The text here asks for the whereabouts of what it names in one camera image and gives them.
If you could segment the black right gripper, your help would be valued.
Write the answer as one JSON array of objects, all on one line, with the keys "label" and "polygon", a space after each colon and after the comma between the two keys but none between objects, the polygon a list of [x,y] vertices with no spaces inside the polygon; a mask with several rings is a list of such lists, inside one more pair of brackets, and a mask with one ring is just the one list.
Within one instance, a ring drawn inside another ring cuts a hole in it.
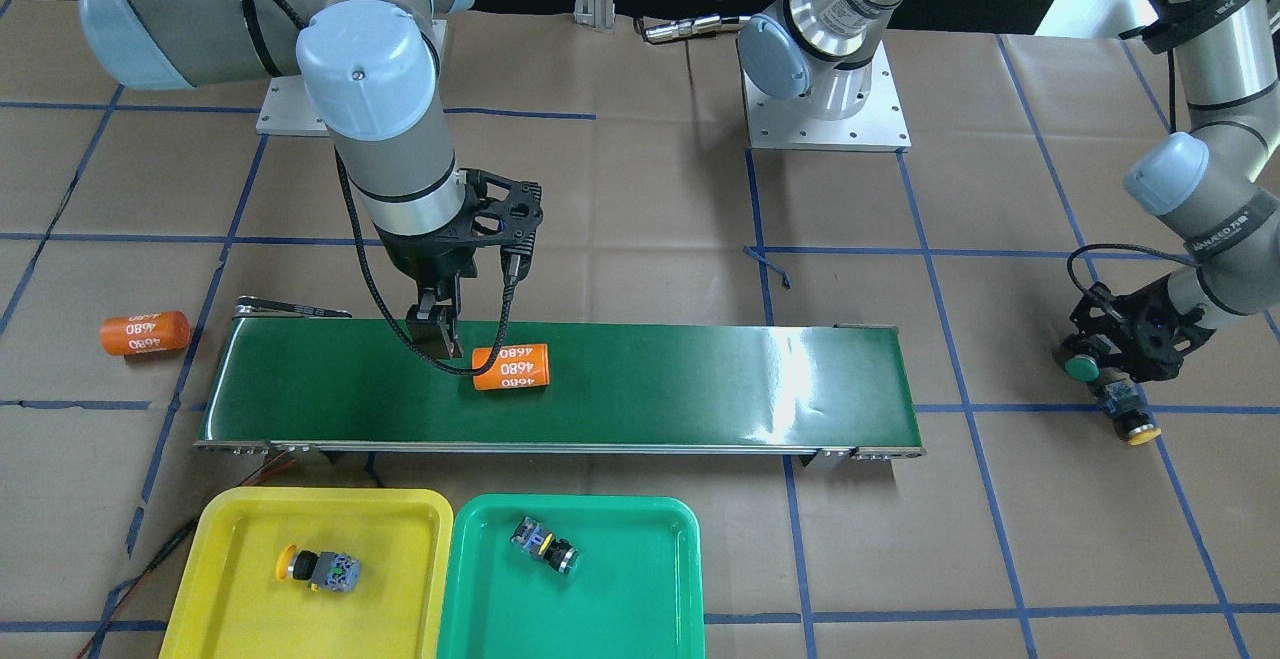
[{"label": "black right gripper", "polygon": [[532,266],[538,226],[544,218],[543,186],[465,170],[463,203],[434,232],[383,229],[392,264],[419,287],[406,326],[412,344],[434,360],[462,357],[458,337],[460,279],[477,276],[474,253],[499,246],[504,271],[522,282]]}]

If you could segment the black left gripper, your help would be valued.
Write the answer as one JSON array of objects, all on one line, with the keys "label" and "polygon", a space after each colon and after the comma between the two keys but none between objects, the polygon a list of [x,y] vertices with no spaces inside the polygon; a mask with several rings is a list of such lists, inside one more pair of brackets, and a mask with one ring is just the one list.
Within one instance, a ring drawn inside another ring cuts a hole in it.
[{"label": "black left gripper", "polygon": [[1070,314],[1074,334],[1106,337],[1116,345],[1115,369],[1134,383],[1169,381],[1178,377],[1184,358],[1213,337],[1201,328],[1202,308],[1179,314],[1169,298],[1167,280],[1152,282],[1142,290],[1114,296],[1102,282],[1083,290]]}]

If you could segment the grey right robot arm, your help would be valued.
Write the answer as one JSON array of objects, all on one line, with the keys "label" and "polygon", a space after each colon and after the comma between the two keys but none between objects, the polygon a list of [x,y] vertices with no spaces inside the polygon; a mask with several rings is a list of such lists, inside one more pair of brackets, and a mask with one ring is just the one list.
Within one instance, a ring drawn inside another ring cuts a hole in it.
[{"label": "grey right robot arm", "polygon": [[529,273],[541,188],[460,168],[439,97],[438,13],[474,0],[78,0],[90,49],[133,90],[300,75],[361,200],[419,299],[396,334],[461,376],[460,282],[500,248],[504,308]]}]

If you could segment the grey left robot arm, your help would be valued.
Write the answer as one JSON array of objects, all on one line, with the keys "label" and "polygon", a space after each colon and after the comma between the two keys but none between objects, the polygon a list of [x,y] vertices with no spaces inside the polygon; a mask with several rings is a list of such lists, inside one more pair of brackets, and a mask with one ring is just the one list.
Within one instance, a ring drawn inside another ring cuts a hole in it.
[{"label": "grey left robot arm", "polygon": [[[902,0],[776,0],[739,35],[749,81],[788,106],[870,81],[870,61]],[[1065,369],[1140,384],[1176,377],[1217,328],[1277,303],[1277,198],[1257,177],[1277,148],[1277,65],[1266,0],[1149,0],[1146,47],[1179,67],[1188,131],[1171,131],[1124,186],[1183,241],[1189,262],[1128,296],[1083,287],[1064,340]]]}]

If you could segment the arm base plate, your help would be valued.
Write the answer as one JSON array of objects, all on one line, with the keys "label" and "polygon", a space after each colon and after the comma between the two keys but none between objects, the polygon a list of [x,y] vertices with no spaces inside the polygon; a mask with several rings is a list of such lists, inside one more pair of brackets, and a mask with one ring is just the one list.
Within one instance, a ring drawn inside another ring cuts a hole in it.
[{"label": "arm base plate", "polygon": [[319,49],[308,74],[275,77],[256,131],[262,136],[323,138],[337,129],[353,139],[389,139],[408,131],[435,97],[448,22],[436,18],[411,44],[410,29],[371,29],[370,47],[346,47],[323,29],[303,49]]},{"label": "arm base plate", "polygon": [[742,77],[753,148],[900,152],[913,139],[884,45],[869,65],[823,75],[810,93],[773,99]]}]

